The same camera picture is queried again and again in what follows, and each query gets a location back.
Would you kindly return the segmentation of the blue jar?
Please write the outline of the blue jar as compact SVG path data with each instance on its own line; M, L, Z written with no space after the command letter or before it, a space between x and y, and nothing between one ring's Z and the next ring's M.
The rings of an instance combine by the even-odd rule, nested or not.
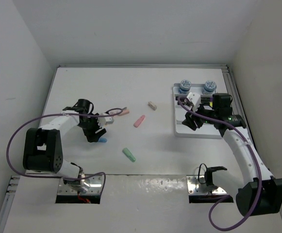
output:
M189 80L181 80L179 85L179 93L187 94L189 93L190 88L191 88L191 82Z
M211 95L211 94L213 94L216 91L216 88L217 88L217 85L216 85L216 83L214 81L207 80L204 83L202 93L204 95Z

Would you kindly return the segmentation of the green pastel highlighter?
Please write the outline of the green pastel highlighter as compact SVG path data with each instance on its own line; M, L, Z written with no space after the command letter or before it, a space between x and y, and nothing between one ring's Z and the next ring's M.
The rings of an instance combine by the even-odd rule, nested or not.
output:
M128 148L124 148L123 150L122 150L122 152L123 152L123 154L127 157L127 158L129 158L129 160L131 161L131 162L135 162L136 161L136 158L134 157L134 155L130 152L130 150L128 149Z

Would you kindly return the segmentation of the yellow cap black highlighter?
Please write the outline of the yellow cap black highlighter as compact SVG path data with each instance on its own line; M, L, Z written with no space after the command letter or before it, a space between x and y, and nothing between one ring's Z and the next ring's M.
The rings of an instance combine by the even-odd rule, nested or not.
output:
M212 102L202 102L201 103L203 106L209 106L209 107L213 107L213 103Z

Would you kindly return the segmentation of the blue pastel highlighter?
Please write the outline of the blue pastel highlighter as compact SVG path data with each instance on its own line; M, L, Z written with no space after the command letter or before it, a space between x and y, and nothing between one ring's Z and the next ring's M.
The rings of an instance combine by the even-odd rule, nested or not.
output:
M107 142L107 139L106 139L106 138L101 137L101 138L98 140L98 142L101 142L101 143L106 143L106 142Z

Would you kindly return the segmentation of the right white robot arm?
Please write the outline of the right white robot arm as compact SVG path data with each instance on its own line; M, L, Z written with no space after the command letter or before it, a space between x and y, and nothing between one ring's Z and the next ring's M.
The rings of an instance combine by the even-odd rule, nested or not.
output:
M213 125L230 147L242 178L235 178L224 166L206 167L204 185L222 187L236 202L242 216L275 214L282 205L282 179L275 178L264 165L251 143L245 121L233 114L232 96L216 93L203 97L190 92L178 97L186 111L184 126L196 131L205 124Z

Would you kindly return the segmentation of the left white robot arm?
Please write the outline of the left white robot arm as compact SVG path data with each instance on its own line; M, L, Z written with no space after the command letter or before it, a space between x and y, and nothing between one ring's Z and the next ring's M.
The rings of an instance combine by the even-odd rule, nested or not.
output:
M79 99L74 106L66 107L57 116L40 128L30 128L26 132L23 167L35 172L48 172L63 177L64 184L74 189L84 188L83 169L64 159L62 138L74 127L80 127L89 143L98 142L106 133L105 125L114 119L106 113L94 114L93 103Z

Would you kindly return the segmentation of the pink pastel highlighter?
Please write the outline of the pink pastel highlighter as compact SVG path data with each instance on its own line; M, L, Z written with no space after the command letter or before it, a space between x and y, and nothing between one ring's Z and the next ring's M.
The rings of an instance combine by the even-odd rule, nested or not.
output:
M138 128L141 125L141 123L144 121L144 119L145 119L145 115L142 115L140 118L138 118L136 120L136 122L133 124L133 126L135 128Z

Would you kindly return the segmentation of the orange pastel highlighter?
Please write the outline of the orange pastel highlighter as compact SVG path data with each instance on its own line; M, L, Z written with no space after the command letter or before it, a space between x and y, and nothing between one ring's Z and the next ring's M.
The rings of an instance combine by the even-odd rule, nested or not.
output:
M130 113L129 109L119 109L116 113L116 116L120 117L120 116L127 115L129 113Z

